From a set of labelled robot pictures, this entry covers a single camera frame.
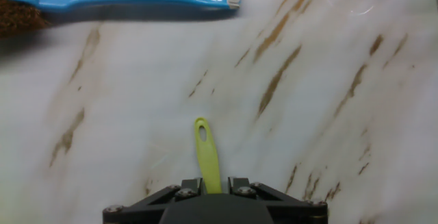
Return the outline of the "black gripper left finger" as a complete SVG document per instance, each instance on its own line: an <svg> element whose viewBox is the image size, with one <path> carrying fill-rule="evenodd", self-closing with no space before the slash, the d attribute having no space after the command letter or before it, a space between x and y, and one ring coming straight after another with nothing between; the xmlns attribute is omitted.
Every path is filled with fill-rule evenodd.
<svg viewBox="0 0 438 224"><path fill-rule="evenodd" d="M172 204L200 197L204 192L202 178L185 179L181 185L169 185L131 205L112 205L102 211L103 224L158 224Z"/></svg>

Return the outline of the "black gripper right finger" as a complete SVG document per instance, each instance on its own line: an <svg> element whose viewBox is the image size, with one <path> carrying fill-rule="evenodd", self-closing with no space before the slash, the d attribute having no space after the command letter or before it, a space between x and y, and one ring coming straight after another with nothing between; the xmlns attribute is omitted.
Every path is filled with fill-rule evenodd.
<svg viewBox="0 0 438 224"><path fill-rule="evenodd" d="M325 201L301 201L248 178L229 177L228 193L250 199L268 211L274 223L328 224Z"/></svg>

